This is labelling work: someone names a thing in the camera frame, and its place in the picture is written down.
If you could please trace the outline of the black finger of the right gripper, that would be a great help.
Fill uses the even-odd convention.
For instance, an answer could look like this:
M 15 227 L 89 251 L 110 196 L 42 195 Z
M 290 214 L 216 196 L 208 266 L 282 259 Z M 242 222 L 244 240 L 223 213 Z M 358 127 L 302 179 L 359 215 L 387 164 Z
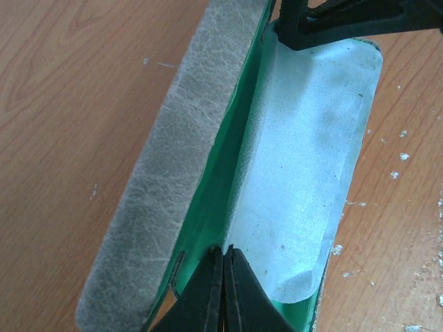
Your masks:
M 344 39 L 442 27 L 442 2 L 429 0 L 283 1 L 278 41 L 304 50 Z

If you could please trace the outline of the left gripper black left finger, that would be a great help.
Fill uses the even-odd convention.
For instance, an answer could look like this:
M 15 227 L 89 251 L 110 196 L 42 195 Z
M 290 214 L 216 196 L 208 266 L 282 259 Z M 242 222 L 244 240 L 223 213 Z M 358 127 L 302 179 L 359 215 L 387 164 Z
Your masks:
M 221 331 L 224 256 L 212 246 L 203 255 L 178 300 L 152 331 Z

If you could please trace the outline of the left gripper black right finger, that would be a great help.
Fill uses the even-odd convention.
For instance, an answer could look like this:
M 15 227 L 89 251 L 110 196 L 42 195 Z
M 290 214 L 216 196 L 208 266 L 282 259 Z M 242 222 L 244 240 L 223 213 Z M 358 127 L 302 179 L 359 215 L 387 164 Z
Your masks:
M 294 330 L 267 297 L 243 252 L 233 246 L 224 255 L 224 330 Z

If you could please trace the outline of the light blue cleaning cloth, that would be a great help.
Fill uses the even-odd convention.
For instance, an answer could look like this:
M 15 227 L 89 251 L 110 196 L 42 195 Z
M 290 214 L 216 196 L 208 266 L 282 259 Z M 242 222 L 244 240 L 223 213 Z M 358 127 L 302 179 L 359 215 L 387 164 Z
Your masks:
M 360 39 L 295 51 L 266 32 L 225 244 L 273 301 L 300 302 L 320 286 L 382 64 Z

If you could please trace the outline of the grey glasses case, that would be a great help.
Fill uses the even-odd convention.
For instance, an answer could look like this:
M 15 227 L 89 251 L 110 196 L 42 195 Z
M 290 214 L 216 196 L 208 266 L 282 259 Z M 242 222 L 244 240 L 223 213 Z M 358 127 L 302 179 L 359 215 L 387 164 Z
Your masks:
M 84 286 L 79 330 L 150 330 L 207 249 L 224 256 L 233 246 L 225 244 L 229 198 L 273 7 L 209 3 Z M 267 296 L 294 331 L 317 330 L 328 263 L 311 297 Z

